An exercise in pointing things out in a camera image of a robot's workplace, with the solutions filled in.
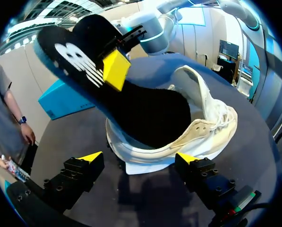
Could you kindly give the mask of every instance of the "blue box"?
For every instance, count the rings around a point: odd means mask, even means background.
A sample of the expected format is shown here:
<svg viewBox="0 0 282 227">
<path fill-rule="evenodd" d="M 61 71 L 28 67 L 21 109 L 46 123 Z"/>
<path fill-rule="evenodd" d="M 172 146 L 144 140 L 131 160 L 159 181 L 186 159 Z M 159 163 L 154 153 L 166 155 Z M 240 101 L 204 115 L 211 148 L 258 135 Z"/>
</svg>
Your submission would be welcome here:
<svg viewBox="0 0 282 227">
<path fill-rule="evenodd" d="M 60 79 L 44 92 L 38 102 L 52 120 L 94 107 Z"/>
</svg>

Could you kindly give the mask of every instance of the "shoe upper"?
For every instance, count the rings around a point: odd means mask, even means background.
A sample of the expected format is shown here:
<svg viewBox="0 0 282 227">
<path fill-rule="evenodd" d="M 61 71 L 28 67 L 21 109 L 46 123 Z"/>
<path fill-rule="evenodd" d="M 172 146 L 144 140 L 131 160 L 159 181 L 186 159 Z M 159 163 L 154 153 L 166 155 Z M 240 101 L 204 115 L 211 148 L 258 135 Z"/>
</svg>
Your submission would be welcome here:
<svg viewBox="0 0 282 227">
<path fill-rule="evenodd" d="M 169 89 L 181 93 L 187 99 L 191 118 L 197 118 L 174 142 L 159 149 L 143 149 L 139 145 L 134 146 L 135 143 L 128 143 L 127 137 L 110 122 L 107 135 L 116 135 L 117 139 L 110 138 L 113 150 L 126 163 L 171 164 L 177 152 L 191 152 L 191 155 L 199 158 L 213 153 L 218 155 L 217 152 L 233 137 L 237 128 L 237 113 L 221 100 L 212 98 L 205 81 L 194 69 L 180 67 L 173 73 L 172 79 L 175 85 Z"/>
</svg>

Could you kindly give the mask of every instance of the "round table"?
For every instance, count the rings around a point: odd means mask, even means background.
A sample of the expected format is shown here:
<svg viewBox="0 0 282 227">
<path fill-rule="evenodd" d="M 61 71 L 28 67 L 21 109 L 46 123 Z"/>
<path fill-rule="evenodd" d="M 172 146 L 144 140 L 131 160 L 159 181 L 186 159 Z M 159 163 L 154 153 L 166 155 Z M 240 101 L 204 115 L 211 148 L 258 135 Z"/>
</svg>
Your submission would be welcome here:
<svg viewBox="0 0 282 227">
<path fill-rule="evenodd" d="M 144 87 L 167 88 L 176 68 L 189 65 L 206 81 L 214 98 L 238 113 L 238 127 L 223 152 L 214 159 L 220 173 L 236 179 L 236 189 L 246 184 L 268 202 L 281 181 L 277 146 L 255 107 L 234 87 L 208 68 L 180 54 L 131 61 L 127 79 Z M 214 213 L 195 193 L 188 192 L 173 167 L 144 175 L 126 175 L 107 147 L 106 117 L 96 108 L 51 121 L 42 137 L 31 174 L 40 186 L 52 178 L 70 157 L 102 151 L 105 169 L 89 193 L 83 193 L 65 215 L 92 227 L 193 227 L 207 226 Z M 261 210 L 247 215 L 255 220 Z"/>
</svg>

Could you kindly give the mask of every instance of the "ceiling light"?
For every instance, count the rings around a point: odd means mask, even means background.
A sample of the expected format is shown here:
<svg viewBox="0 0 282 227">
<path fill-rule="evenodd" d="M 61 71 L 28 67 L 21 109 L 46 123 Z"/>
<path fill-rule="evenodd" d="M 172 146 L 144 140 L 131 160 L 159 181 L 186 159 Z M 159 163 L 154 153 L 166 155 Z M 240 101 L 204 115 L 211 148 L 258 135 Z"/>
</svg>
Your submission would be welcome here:
<svg viewBox="0 0 282 227">
<path fill-rule="evenodd" d="M 77 22 L 77 21 L 78 21 L 78 18 L 76 18 L 76 17 L 70 17 L 69 19 L 72 20 L 72 21 L 74 21 L 74 22 Z"/>
<path fill-rule="evenodd" d="M 29 43 L 29 39 L 28 38 L 23 40 L 23 44 L 28 44 L 28 43 Z"/>
<path fill-rule="evenodd" d="M 20 43 L 16 43 L 16 44 L 15 44 L 15 49 L 18 49 L 20 46 L 21 46 Z"/>
</svg>

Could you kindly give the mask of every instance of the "gray t-shirt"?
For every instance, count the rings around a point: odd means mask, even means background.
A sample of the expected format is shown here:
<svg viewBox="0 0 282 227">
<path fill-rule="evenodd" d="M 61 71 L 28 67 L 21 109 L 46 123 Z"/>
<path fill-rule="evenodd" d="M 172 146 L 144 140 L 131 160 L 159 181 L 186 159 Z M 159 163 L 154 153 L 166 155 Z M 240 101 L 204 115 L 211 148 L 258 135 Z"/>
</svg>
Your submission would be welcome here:
<svg viewBox="0 0 282 227">
<path fill-rule="evenodd" d="M 26 144 L 15 117 L 4 102 L 4 96 L 11 86 L 11 81 L 6 76 L 0 65 L 0 157 L 11 156 L 19 165 L 26 154 Z"/>
</svg>

